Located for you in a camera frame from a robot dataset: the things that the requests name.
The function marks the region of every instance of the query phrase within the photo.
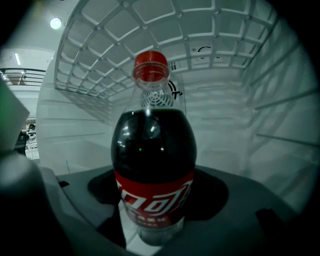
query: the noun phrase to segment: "railing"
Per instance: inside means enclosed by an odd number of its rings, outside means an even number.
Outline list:
[[[0,68],[0,77],[8,86],[41,86],[46,71],[32,68]]]

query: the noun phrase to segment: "red label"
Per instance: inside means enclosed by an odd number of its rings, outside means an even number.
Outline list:
[[[116,171],[114,174],[129,218],[140,226],[164,228],[177,223],[185,215],[182,206],[190,193],[194,172],[162,184],[139,183]]]

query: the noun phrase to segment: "metal grid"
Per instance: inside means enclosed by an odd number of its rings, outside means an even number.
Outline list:
[[[107,99],[134,85],[134,59],[147,50],[178,67],[171,76],[244,70],[276,19],[263,0],[81,0],[59,44],[54,86]]]

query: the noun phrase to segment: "soda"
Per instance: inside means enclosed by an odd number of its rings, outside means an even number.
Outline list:
[[[111,159],[126,212],[139,236],[159,246],[183,227],[197,147],[169,89],[166,59],[159,52],[140,55],[146,61],[139,63],[139,55],[136,59],[136,87],[116,124]]]

